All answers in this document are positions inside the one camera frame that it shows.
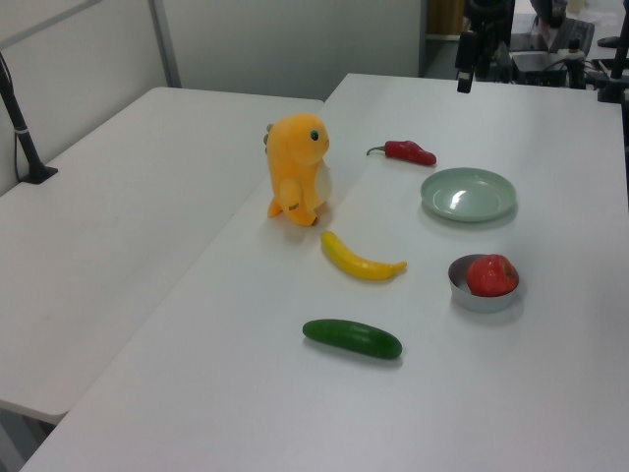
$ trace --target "metal bowl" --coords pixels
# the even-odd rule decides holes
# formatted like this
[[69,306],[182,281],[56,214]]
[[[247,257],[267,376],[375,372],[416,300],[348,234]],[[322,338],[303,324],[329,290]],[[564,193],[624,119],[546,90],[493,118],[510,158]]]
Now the metal bowl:
[[452,290],[452,300],[455,303],[466,308],[472,312],[477,313],[495,313],[507,308],[518,291],[518,285],[520,282],[518,271],[515,270],[515,276],[518,280],[518,285],[511,292],[501,295],[499,297],[479,297],[473,295],[468,287],[468,282],[465,276],[468,272],[468,268],[476,259],[484,257],[485,254],[472,254],[470,256],[464,256],[457,259],[450,265],[448,270],[448,277],[450,279],[450,289]]

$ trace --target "chili pepper stem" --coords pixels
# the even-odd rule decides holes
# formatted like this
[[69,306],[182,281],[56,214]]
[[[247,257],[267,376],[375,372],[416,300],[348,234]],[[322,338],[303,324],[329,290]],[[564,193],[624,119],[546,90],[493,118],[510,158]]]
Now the chili pepper stem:
[[382,152],[384,152],[384,146],[372,147],[370,150],[367,151],[367,155],[370,155],[370,152],[373,150],[381,150]]

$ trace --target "toy banana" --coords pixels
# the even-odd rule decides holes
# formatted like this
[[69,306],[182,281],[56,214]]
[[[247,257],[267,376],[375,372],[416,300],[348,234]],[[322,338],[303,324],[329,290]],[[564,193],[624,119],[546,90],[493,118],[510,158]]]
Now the toy banana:
[[377,263],[352,253],[331,231],[321,233],[321,248],[341,270],[366,280],[385,280],[406,268],[406,263]]
[[266,158],[273,187],[267,215],[282,211],[295,224],[316,223],[315,209],[327,201],[331,183],[323,156],[330,146],[321,120],[312,113],[282,118],[266,128]]

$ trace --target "red apple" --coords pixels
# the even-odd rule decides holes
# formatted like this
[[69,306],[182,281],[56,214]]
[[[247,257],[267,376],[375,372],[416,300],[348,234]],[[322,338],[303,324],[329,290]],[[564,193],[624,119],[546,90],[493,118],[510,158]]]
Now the red apple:
[[466,274],[470,291],[479,297],[499,297],[518,285],[518,274],[507,258],[490,254],[470,264]]

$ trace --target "red chili pepper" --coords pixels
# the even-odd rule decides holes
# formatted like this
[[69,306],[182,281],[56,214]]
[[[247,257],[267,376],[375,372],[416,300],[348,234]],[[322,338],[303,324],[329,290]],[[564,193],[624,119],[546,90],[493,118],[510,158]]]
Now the red chili pepper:
[[387,141],[384,146],[372,147],[367,151],[367,155],[373,150],[383,150],[384,155],[394,159],[406,160],[421,165],[436,164],[436,157],[432,152],[423,150],[412,141]]

